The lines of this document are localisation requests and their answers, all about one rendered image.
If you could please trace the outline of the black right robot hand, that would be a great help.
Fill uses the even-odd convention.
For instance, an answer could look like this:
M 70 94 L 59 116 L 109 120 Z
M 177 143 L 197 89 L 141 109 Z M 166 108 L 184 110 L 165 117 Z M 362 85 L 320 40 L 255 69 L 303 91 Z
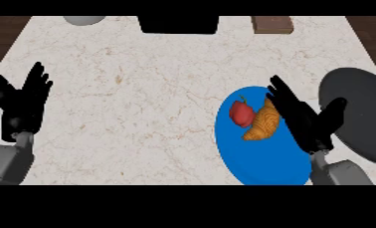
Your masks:
M 296 97 L 278 76 L 269 78 L 266 88 L 268 93 L 265 96 L 284 119 L 300 150 L 308 154 L 314 154 L 318 151 L 330 151 L 333 149 L 330 135 L 343 125 L 346 100 L 336 98 L 321 112 L 317 113 L 308 103 Z

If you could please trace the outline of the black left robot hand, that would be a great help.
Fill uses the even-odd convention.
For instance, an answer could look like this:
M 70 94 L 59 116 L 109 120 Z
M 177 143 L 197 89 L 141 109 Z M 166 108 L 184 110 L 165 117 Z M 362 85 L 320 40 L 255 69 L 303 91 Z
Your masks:
M 0 75 L 1 139 L 5 142 L 14 142 L 22 131 L 39 131 L 51 86 L 53 82 L 39 62 L 31 68 L 20 89 Z

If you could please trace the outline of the golden croissant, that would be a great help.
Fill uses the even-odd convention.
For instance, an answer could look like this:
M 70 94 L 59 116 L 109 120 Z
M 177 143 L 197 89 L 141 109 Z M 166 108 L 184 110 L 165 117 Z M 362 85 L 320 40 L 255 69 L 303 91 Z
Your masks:
M 256 112 L 249 130 L 241 136 L 243 140 L 262 140 L 272 136 L 278 127 L 278 112 L 269 99 Z

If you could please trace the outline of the blue plate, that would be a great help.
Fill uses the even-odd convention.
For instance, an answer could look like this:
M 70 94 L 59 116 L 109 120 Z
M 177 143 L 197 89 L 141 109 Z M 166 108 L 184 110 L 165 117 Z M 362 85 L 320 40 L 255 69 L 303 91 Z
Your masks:
M 213 137 L 225 167 L 246 185 L 303 185 L 311 172 L 309 156 L 300 150 L 284 120 L 272 136 L 262 140 L 243 140 L 247 131 L 230 119 L 228 111 L 236 101 L 255 111 L 264 104 L 266 88 L 259 86 L 236 90 L 224 99 L 216 111 Z

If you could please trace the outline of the dark grey pan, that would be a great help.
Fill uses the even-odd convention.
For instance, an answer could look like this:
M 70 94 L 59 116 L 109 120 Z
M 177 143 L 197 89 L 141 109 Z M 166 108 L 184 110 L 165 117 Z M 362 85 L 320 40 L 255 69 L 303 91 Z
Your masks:
M 318 87 L 318 105 L 343 98 L 343 125 L 334 134 L 348 148 L 376 163 L 376 75 L 356 68 L 330 71 Z

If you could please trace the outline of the red bell pepper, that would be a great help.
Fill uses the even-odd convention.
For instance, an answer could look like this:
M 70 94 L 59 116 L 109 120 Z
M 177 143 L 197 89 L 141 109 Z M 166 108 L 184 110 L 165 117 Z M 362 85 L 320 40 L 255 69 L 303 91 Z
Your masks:
M 246 102 L 244 96 L 240 96 L 240 100 L 233 102 L 228 109 L 228 117 L 237 126 L 249 127 L 252 125 L 255 111 Z

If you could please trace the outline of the grey bowl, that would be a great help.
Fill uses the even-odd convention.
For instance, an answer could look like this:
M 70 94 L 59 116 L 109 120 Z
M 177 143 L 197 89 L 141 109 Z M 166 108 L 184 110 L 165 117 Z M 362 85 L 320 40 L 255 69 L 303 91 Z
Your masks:
M 75 26 L 88 26 L 101 22 L 104 16 L 64 16 L 63 19 Z

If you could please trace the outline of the brown wooden block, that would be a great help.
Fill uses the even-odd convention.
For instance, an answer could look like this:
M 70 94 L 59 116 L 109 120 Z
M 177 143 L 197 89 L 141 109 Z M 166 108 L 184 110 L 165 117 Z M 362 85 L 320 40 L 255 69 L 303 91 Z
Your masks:
M 290 34 L 293 24 L 289 16 L 252 16 L 255 34 Z

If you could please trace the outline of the black appliance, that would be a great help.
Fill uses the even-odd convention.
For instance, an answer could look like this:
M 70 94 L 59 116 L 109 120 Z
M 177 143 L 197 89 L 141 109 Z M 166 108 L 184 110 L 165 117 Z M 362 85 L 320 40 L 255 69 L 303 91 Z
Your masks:
M 202 34 L 216 31 L 216 16 L 140 16 L 141 31 L 149 34 Z

